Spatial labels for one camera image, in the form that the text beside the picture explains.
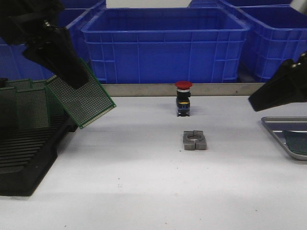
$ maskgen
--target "blue plastic crate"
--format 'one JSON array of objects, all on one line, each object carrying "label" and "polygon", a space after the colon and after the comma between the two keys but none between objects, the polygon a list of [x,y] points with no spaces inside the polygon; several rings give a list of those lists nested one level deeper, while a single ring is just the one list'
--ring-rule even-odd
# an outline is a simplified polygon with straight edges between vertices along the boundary
[{"label": "blue plastic crate", "polygon": [[292,0],[217,0],[219,5],[229,11],[230,13],[236,14],[236,8],[240,7],[284,7],[290,6]]},{"label": "blue plastic crate", "polygon": [[82,29],[107,83],[235,82],[248,28],[218,8],[105,9]]},{"label": "blue plastic crate", "polygon": [[[89,54],[81,33],[81,27],[91,19],[90,10],[66,9],[59,15],[59,25],[66,26],[78,56],[89,61]],[[47,79],[53,74],[44,67],[27,60],[22,52],[25,45],[9,46],[0,38],[0,77],[10,80]]]},{"label": "blue plastic crate", "polygon": [[67,9],[88,9],[97,3],[106,5],[106,0],[61,0]]},{"label": "blue plastic crate", "polygon": [[307,17],[291,7],[242,7],[238,17],[250,25],[242,64],[260,82],[268,81],[286,59],[307,50]]},{"label": "blue plastic crate", "polygon": [[188,7],[218,7],[218,0],[192,0]]},{"label": "blue plastic crate", "polygon": [[102,11],[104,8],[106,8],[106,0],[101,0],[95,5],[93,5],[89,10],[91,11],[91,16],[95,16],[98,14],[100,11]]}]

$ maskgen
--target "white table surface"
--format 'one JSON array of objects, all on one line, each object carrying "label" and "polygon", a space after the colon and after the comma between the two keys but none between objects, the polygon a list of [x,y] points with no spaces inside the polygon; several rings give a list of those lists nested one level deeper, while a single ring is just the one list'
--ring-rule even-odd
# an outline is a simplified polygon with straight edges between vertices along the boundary
[{"label": "white table surface", "polygon": [[[289,157],[247,97],[114,98],[117,108],[69,134],[31,197],[0,196],[0,230],[306,230],[307,163]],[[184,130],[207,150],[185,151]]]}]

